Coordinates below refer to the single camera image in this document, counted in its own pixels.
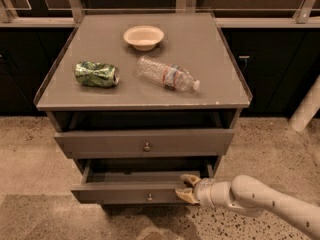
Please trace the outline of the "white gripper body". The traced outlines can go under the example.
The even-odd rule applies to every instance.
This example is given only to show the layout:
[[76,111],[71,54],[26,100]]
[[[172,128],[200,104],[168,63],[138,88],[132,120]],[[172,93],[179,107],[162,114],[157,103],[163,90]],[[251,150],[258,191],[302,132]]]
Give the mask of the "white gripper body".
[[196,201],[204,207],[212,207],[219,204],[219,183],[213,178],[204,178],[194,186]]

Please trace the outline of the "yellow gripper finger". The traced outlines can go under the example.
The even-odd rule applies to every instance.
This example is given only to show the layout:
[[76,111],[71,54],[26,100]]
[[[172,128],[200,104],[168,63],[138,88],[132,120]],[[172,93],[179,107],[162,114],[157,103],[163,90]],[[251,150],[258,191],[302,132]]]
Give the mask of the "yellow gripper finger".
[[182,174],[180,176],[180,179],[188,187],[195,187],[201,181],[200,177],[198,177],[197,175],[193,175],[193,174]]
[[178,188],[175,190],[176,195],[190,204],[198,204],[199,199],[193,188]]

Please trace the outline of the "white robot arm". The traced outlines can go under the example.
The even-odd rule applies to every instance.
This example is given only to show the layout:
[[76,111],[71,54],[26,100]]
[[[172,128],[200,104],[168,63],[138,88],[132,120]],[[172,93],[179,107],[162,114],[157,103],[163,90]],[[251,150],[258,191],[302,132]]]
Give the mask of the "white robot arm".
[[238,175],[232,181],[216,181],[183,174],[180,179],[189,187],[178,188],[175,193],[190,204],[222,206],[249,217],[260,216],[267,210],[312,240],[320,240],[319,207],[278,192],[253,177]]

